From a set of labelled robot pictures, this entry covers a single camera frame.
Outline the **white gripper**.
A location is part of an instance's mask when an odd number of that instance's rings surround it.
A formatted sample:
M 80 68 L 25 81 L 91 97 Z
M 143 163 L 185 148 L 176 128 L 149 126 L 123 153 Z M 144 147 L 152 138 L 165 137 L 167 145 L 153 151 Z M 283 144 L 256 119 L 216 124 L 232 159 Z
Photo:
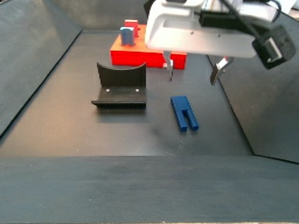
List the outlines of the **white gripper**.
M 163 51 L 169 81 L 173 79 L 171 52 L 224 56 L 212 66 L 209 84 L 215 85 L 225 68 L 233 62 L 232 57 L 251 58 L 256 53 L 251 45 L 252 36 L 240 31 L 204 28 L 200 25 L 200 17 L 193 12 L 203 3 L 203 0 L 187 0 L 185 3 L 155 0 L 147 19 L 144 43 L 149 49 Z

